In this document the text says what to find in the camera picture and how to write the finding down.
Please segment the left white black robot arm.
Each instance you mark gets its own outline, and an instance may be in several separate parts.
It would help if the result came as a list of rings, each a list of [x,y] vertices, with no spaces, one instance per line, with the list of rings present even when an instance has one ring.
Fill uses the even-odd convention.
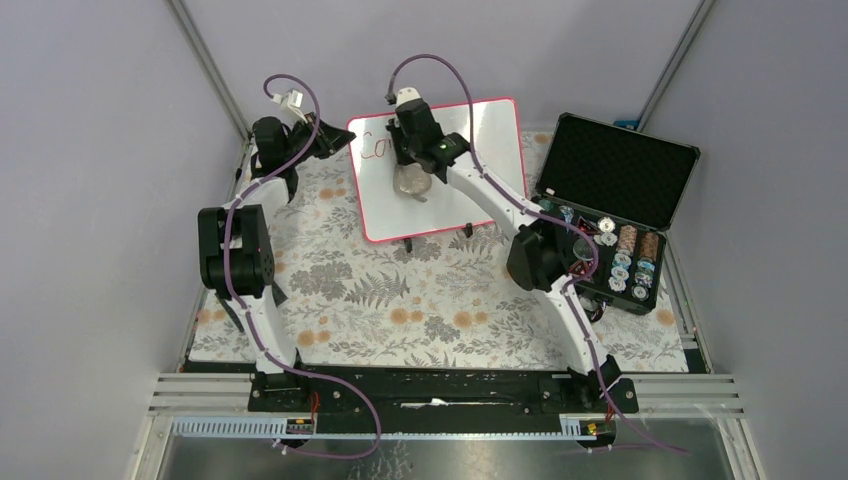
[[[311,387],[304,378],[286,373],[297,365],[299,353],[278,310],[286,296],[275,280],[269,220],[294,199],[299,163],[327,159],[356,136],[316,121],[312,114],[293,126],[262,117],[254,122],[252,136],[249,183],[230,202],[198,213],[200,277],[246,334],[256,370],[283,374],[272,386],[272,398],[285,410],[296,411],[309,401]]]

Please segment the grey wiping cloth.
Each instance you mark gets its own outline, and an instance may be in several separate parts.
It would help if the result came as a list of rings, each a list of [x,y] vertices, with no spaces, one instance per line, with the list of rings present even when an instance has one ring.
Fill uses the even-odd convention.
[[[393,188],[396,193],[426,203],[426,194],[432,188],[432,177],[417,164],[396,165],[393,173]]]

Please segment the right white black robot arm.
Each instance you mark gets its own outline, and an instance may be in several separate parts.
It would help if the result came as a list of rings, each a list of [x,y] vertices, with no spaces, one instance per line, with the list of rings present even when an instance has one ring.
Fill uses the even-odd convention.
[[[512,238],[506,261],[511,279],[536,298],[564,344],[567,370],[583,377],[573,386],[577,405],[589,412],[601,410],[612,400],[621,370],[598,343],[577,296],[578,280],[566,259],[572,227],[506,184],[462,134],[444,132],[425,101],[398,101],[390,132],[407,158],[472,200]]]

